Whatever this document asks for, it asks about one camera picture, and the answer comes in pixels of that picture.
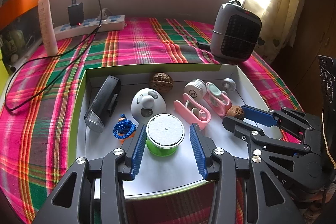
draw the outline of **pink clip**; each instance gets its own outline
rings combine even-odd
[[[174,108],[177,113],[180,114],[187,123],[192,124],[195,122],[198,124],[200,129],[204,129],[210,122],[210,112],[205,107],[197,103],[187,93],[183,94],[183,101],[185,104],[182,104],[178,100],[174,102]]]
[[[213,83],[207,82],[207,93],[204,95],[203,99],[209,104],[209,106],[217,113],[218,116],[224,117],[232,107],[231,100],[229,97],[221,93],[219,96],[214,96],[212,92],[209,90],[209,84],[213,85]]]

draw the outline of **pink plastic object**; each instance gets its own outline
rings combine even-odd
[[[207,93],[204,95],[203,99],[220,117],[224,117],[229,108],[232,107],[231,100],[223,93],[221,93],[220,96],[216,97],[207,89]]]
[[[187,123],[197,123],[200,129],[204,129],[206,125],[210,122],[211,114],[210,112],[199,103],[197,103],[192,97],[187,93],[183,94],[182,104],[180,101],[176,100],[174,102],[174,108],[178,114],[182,116]]]

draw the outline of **white round lid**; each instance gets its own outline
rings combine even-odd
[[[184,92],[197,101],[203,98],[207,92],[207,88],[202,80],[195,79],[186,84]]]
[[[152,117],[146,127],[148,138],[160,148],[173,148],[179,145],[185,135],[182,122],[170,114]]]

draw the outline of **striped tablecloth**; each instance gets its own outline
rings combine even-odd
[[[32,222],[67,170],[71,116],[85,69],[143,63],[219,63],[211,53],[196,47],[197,41],[210,43],[213,28],[210,24],[156,18],[128,18],[126,23],[122,31],[97,34],[90,49],[50,90],[14,114],[2,108],[0,187],[25,223]],[[58,41],[59,53],[80,40],[81,37],[75,37]],[[44,88],[86,45],[84,43],[59,59],[39,60],[26,65],[7,96],[8,105],[16,106]],[[43,55],[44,48],[40,46],[32,58]],[[270,108],[300,109],[283,81],[257,54],[238,65]],[[294,141],[287,135],[284,139]],[[131,222],[204,223],[210,212],[211,187],[212,184],[208,184],[155,202],[147,201],[150,205],[145,201],[129,203]],[[242,197],[241,191],[238,192],[237,223],[242,223]]]

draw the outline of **blue cord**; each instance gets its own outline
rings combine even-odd
[[[136,130],[135,124],[130,120],[127,120],[125,114],[120,115],[124,120],[119,121],[113,128],[113,135],[119,139],[123,140],[132,135],[132,133]]]

